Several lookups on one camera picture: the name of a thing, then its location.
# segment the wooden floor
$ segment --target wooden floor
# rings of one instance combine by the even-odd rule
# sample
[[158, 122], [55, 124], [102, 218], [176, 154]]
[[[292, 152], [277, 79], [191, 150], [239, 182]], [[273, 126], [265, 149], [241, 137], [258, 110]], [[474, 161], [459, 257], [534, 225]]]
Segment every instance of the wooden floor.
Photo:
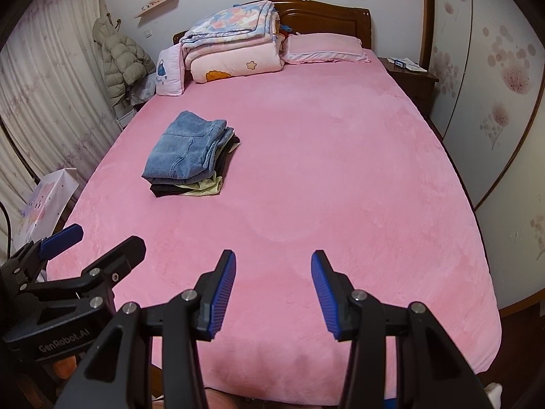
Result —
[[478, 377], [485, 386], [500, 383], [501, 408], [511, 409], [545, 362], [545, 317], [540, 317], [540, 306], [536, 304], [502, 318], [501, 329], [498, 356], [490, 369]]

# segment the bed frame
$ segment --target bed frame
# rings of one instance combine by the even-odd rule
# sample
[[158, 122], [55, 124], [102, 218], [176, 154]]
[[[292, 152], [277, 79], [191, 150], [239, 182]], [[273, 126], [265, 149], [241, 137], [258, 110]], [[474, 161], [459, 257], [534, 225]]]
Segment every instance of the bed frame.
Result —
[[[271, 0], [280, 14], [280, 22], [301, 34], [330, 32], [350, 35], [371, 49], [371, 14], [368, 9], [334, 6], [313, 0]], [[186, 31], [172, 38], [177, 44]]]

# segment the puffer jacket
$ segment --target puffer jacket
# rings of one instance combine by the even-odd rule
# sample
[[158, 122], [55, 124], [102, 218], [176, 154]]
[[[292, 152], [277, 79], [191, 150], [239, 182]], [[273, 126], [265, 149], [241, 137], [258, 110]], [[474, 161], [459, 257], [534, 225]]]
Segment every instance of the puffer jacket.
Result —
[[155, 72], [155, 64], [132, 38], [120, 34], [105, 18], [93, 25], [93, 39], [102, 46], [104, 82], [110, 105], [125, 97], [127, 87]]

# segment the curtain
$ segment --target curtain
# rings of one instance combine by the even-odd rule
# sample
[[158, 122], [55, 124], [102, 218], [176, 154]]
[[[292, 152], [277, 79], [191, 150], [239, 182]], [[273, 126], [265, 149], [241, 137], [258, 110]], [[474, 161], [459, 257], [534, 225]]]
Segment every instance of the curtain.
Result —
[[98, 17], [99, 0], [34, 0], [0, 52], [0, 116], [39, 177], [77, 168], [76, 196], [121, 133], [92, 39]]
[[[0, 200], [9, 214], [13, 237], [23, 217], [22, 213], [26, 202], [32, 196], [32, 191], [36, 187], [36, 184], [17, 158], [17, 155], [15, 155], [12, 146], [2, 131], [0, 131], [0, 153], [2, 154], [2, 164], [0, 165]], [[0, 213], [0, 265], [6, 260], [6, 251], [7, 224], [4, 214]]]

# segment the stack of folded clothes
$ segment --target stack of folded clothes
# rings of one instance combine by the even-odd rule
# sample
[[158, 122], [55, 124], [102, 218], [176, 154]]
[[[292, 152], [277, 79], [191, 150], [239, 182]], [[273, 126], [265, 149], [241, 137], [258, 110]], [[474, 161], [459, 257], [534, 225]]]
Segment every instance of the stack of folded clothes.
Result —
[[206, 121], [186, 110], [154, 146], [142, 177], [156, 197], [218, 194], [227, 155], [239, 143], [227, 121]]

